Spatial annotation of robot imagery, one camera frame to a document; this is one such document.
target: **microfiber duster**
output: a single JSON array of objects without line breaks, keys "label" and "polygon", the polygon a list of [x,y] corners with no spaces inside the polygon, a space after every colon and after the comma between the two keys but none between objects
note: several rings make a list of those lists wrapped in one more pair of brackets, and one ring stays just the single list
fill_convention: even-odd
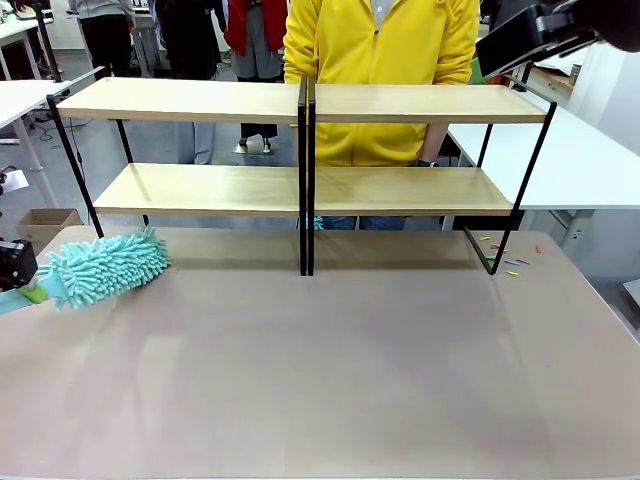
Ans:
[{"label": "microfiber duster", "polygon": [[170,265],[165,242],[153,229],[92,243],[70,243],[48,253],[34,288],[0,294],[0,315],[56,299],[56,308],[82,308],[149,283]]}]

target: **wooden shelf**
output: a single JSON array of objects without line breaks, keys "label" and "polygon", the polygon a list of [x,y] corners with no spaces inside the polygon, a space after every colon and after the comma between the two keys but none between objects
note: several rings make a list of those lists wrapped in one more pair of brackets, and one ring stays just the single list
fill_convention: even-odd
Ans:
[{"label": "wooden shelf", "polygon": [[317,121],[542,123],[546,112],[500,85],[317,85]]},{"label": "wooden shelf", "polygon": [[288,124],[299,85],[104,78],[58,105],[62,117]]},{"label": "wooden shelf", "polygon": [[317,170],[317,215],[495,215],[512,205],[477,168]]},{"label": "wooden shelf", "polygon": [[[508,215],[475,168],[320,168],[317,215]],[[128,165],[98,213],[298,216],[298,171],[287,167]]]},{"label": "wooden shelf", "polygon": [[286,167],[130,164],[98,213],[298,216],[298,173]]}]

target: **person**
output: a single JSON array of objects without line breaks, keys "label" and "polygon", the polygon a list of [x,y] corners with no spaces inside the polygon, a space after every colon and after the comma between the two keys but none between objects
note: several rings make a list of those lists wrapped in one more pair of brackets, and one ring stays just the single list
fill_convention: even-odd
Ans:
[{"label": "person", "polygon": [[69,0],[80,16],[93,67],[104,67],[96,78],[131,75],[131,35],[136,17],[131,0]]},{"label": "person", "polygon": [[[149,0],[167,49],[171,76],[183,80],[215,80],[221,62],[211,10],[225,30],[222,0]],[[176,123],[178,163],[208,165],[213,159],[215,123]]]},{"label": "person", "polygon": [[[225,0],[228,14],[224,38],[231,48],[231,68],[238,82],[275,83],[282,72],[278,50],[284,46],[286,0]],[[278,135],[277,125],[243,123],[238,144],[262,137],[264,154],[271,151],[270,139]]]},{"label": "person", "polygon": [[[285,81],[463,85],[471,76],[478,0],[295,0],[287,19]],[[433,162],[447,125],[319,124],[318,166]],[[356,217],[324,217],[354,229]],[[402,217],[361,217],[363,230],[402,230]]]}]

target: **black metal frame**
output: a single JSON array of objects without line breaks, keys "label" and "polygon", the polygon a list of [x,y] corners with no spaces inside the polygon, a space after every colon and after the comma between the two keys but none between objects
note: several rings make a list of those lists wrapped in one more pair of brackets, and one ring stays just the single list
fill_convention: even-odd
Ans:
[{"label": "black metal frame", "polygon": [[307,248],[307,274],[313,276],[315,264],[315,201],[316,201],[316,84],[313,78],[308,79],[307,96],[309,98],[309,128],[307,136],[307,224],[309,225]]},{"label": "black metal frame", "polygon": [[307,78],[300,80],[298,95],[298,228],[300,230],[300,275],[307,275]]},{"label": "black metal frame", "polygon": [[[51,111],[53,123],[56,126],[56,130],[58,130],[58,135],[60,135],[62,147],[67,154],[69,165],[71,165],[73,175],[76,177],[76,182],[78,183],[78,187],[80,188],[80,192],[82,193],[82,198],[84,199],[84,203],[87,206],[87,210],[89,211],[89,216],[91,217],[93,226],[96,229],[96,233],[99,237],[104,237],[102,225],[100,224],[100,220],[98,219],[98,214],[95,207],[93,206],[91,195],[87,190],[87,185],[84,181],[84,178],[82,177],[82,172],[80,171],[80,167],[78,166],[76,156],[73,153],[73,148],[71,147],[69,136],[67,135],[64,123],[62,122],[62,117],[60,117],[60,112],[58,111],[55,95],[47,95],[47,105],[49,106],[49,110]],[[131,147],[129,146],[129,140],[127,139],[127,132],[124,129],[124,124],[122,123],[122,120],[116,120],[116,124],[118,125],[118,132],[120,133],[120,139],[122,140],[124,153],[127,157],[127,163],[134,163],[133,155],[131,154]],[[142,221],[144,222],[145,226],[149,225],[149,217],[147,215],[142,215]]]},{"label": "black metal frame", "polygon": [[[122,120],[116,120],[116,124],[118,125],[118,133],[120,133],[120,140],[122,140],[124,154],[127,156],[127,163],[134,163],[133,155],[131,154],[131,147],[129,146],[129,139],[127,138],[127,132],[124,129],[124,123],[122,123]],[[145,226],[149,225],[149,217],[147,215],[142,215],[142,221]]]},{"label": "black metal frame", "polygon": [[82,198],[84,199],[84,203],[89,210],[89,215],[91,216],[91,220],[93,221],[93,226],[96,229],[96,233],[99,237],[104,237],[104,232],[102,231],[102,226],[100,225],[100,220],[98,220],[98,214],[96,213],[96,209],[93,207],[93,202],[91,201],[91,195],[89,195],[89,191],[87,190],[87,185],[82,178],[82,172],[80,171],[80,167],[78,166],[78,161],[76,160],[76,156],[73,153],[73,148],[71,148],[71,142],[69,141],[69,137],[67,135],[67,131],[64,128],[64,124],[62,123],[62,118],[60,117],[60,112],[58,111],[58,106],[56,105],[56,99],[54,95],[47,95],[47,104],[49,105],[49,110],[51,110],[51,116],[53,118],[53,123],[56,125],[56,129],[58,130],[58,134],[60,135],[60,140],[62,141],[62,147],[64,148],[64,152],[67,154],[67,158],[69,159],[69,165],[71,165],[71,170],[73,170],[73,175],[76,177],[76,182],[78,183],[78,187],[80,187],[80,192],[82,193]]},{"label": "black metal frame", "polygon": [[[514,229],[515,224],[516,224],[516,222],[518,220],[518,212],[520,211],[520,204],[522,203],[522,199],[523,199],[524,194],[525,194],[525,192],[527,190],[527,185],[529,185],[529,180],[531,179],[531,174],[533,173],[533,168],[536,166],[536,161],[538,160],[538,156],[540,154],[540,150],[542,150],[542,145],[544,144],[544,140],[545,140],[545,138],[547,136],[547,132],[549,131],[549,126],[551,125],[551,121],[553,120],[553,116],[554,116],[554,114],[556,112],[556,109],[558,108],[558,103],[557,102],[549,99],[548,97],[546,97],[545,95],[541,94],[537,90],[529,87],[527,84],[525,84],[525,83],[523,83],[523,82],[521,82],[521,81],[519,81],[519,80],[517,80],[517,79],[515,79],[515,78],[513,78],[511,76],[505,75],[503,77],[502,81],[501,81],[501,84],[505,85],[507,81],[511,81],[515,85],[519,86],[520,88],[522,88],[524,90],[528,90],[531,93],[537,95],[538,97],[540,97],[543,100],[547,101],[550,106],[549,106],[549,111],[547,112],[547,115],[546,115],[546,117],[544,119],[544,122],[542,123],[542,129],[540,130],[540,135],[538,135],[538,140],[536,142],[536,146],[533,149],[533,153],[531,155],[531,159],[529,160],[529,164],[527,165],[527,170],[525,171],[524,177],[522,179],[522,183],[520,184],[520,189],[518,190],[518,195],[516,196],[516,201],[514,202],[513,208],[511,209],[511,213],[509,214],[509,217],[507,218],[506,229],[504,231],[504,234],[502,235],[502,240],[500,241],[500,247],[496,251],[496,257],[495,257],[495,260],[493,261],[493,265],[491,265],[489,263],[489,261],[487,260],[487,258],[485,257],[485,254],[482,251],[482,248],[478,244],[477,240],[475,239],[475,237],[473,236],[473,234],[471,233],[469,228],[467,226],[464,226],[464,233],[466,234],[467,238],[471,242],[471,246],[473,247],[475,252],[480,257],[480,261],[482,262],[482,265],[487,270],[487,273],[489,273],[489,275],[495,275],[496,272],[498,271],[498,268],[500,267],[500,262],[502,261],[502,256],[504,255],[505,248],[507,247],[507,242],[509,241],[509,236],[511,235],[511,231]],[[478,168],[482,168],[482,163],[484,161],[485,154],[487,153],[487,147],[489,145],[489,139],[491,137],[491,132],[492,131],[493,131],[493,124],[490,124],[490,125],[487,126],[487,132],[485,133],[484,141],[482,143],[482,149],[480,151],[480,158],[478,159],[478,163],[477,163]]]}]

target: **yellow hoodie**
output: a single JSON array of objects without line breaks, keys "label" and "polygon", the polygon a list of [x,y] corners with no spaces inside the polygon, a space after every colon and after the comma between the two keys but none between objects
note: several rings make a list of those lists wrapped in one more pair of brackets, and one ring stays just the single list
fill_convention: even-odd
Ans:
[{"label": "yellow hoodie", "polygon": [[[379,32],[371,0],[293,0],[285,80],[459,85],[468,82],[479,0],[396,0]],[[320,166],[415,165],[426,125],[320,124]]]}]

